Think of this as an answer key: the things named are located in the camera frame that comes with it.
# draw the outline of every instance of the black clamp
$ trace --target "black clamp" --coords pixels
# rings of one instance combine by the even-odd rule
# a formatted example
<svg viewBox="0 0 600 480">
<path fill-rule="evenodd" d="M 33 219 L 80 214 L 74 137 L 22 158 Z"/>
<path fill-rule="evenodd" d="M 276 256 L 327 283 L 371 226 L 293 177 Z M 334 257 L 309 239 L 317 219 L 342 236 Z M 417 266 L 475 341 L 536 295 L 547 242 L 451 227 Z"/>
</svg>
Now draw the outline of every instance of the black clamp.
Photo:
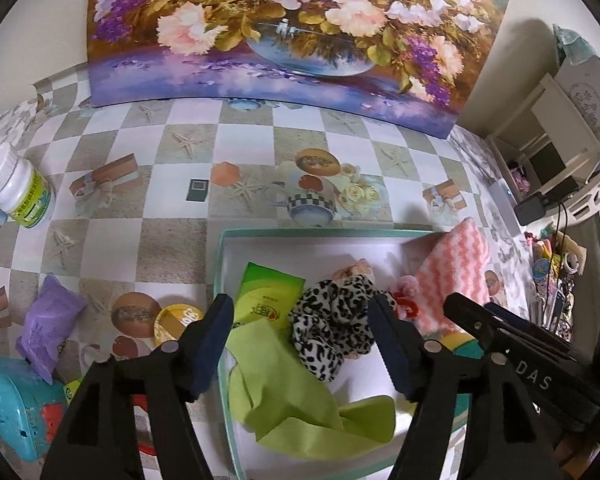
<svg viewBox="0 0 600 480">
<path fill-rule="evenodd" d="M 460 294 L 447 298 L 445 316 L 474 336 L 485 352 L 513 364 L 533 402 L 562 427 L 583 431 L 600 412 L 600 379 L 571 346 L 508 310 Z"/>
<path fill-rule="evenodd" d="M 445 306 L 462 310 L 453 294 Z M 482 359 L 454 355 L 438 341 L 424 341 L 398 320 L 384 296 L 369 303 L 368 319 L 394 387 L 418 407 L 390 480 L 438 480 L 453 426 L 458 394 L 471 394 L 460 480 L 558 480 L 557 464 L 542 437 L 538 416 L 505 354 Z"/>
<path fill-rule="evenodd" d="M 46 456 L 41 480 L 142 480 L 131 396 L 146 395 L 154 447 L 166 480 L 212 480 L 186 402 L 207 390 L 234 320 L 219 294 L 178 341 L 88 371 Z"/>
</svg>

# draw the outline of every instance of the wall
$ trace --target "wall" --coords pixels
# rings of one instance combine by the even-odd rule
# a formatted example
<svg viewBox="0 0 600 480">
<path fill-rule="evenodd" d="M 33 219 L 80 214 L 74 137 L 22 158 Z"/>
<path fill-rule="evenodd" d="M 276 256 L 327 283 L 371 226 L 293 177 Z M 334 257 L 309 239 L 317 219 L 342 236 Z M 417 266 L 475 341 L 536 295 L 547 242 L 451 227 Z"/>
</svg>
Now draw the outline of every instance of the wall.
<svg viewBox="0 0 600 480">
<path fill-rule="evenodd" d="M 0 26 L 0 112 L 34 96 L 33 82 L 86 60 L 87 0 L 19 0 Z M 600 54 L 600 26 L 580 0 L 511 0 L 459 123 L 485 135 L 554 67 L 552 23 Z"/>
</svg>

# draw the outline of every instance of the small black square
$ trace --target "small black square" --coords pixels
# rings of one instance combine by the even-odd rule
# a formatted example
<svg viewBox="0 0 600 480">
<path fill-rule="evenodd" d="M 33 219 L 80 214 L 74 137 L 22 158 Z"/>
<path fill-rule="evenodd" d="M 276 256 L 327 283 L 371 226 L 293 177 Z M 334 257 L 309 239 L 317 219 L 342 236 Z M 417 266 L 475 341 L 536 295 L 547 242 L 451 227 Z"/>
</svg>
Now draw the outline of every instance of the small black square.
<svg viewBox="0 0 600 480">
<path fill-rule="evenodd" d="M 209 181 L 192 179 L 189 182 L 187 202 L 204 202 L 209 194 Z"/>
</svg>

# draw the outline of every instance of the green label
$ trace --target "green label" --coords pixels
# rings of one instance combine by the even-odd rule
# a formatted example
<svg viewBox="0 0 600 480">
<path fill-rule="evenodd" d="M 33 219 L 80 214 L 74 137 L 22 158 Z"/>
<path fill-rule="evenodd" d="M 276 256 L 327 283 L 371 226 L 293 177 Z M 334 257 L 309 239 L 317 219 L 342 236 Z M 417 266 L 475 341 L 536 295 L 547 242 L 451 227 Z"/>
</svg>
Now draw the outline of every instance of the green label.
<svg viewBox="0 0 600 480">
<path fill-rule="evenodd" d="M 51 188 L 37 171 L 29 184 L 29 191 L 16 210 L 10 214 L 18 224 L 33 227 L 40 223 L 51 202 Z"/>
</svg>

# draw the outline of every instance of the teal storage box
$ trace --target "teal storage box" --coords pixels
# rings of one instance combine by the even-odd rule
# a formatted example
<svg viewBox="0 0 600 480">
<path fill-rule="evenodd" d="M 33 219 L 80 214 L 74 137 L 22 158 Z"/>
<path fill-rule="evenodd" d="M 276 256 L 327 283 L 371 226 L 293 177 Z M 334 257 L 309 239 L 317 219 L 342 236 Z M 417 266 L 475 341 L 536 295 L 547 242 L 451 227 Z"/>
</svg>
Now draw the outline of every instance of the teal storage box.
<svg viewBox="0 0 600 480">
<path fill-rule="evenodd" d="M 21 459 L 49 450 L 65 410 L 61 383 L 49 385 L 22 359 L 0 356 L 0 437 Z"/>
</svg>

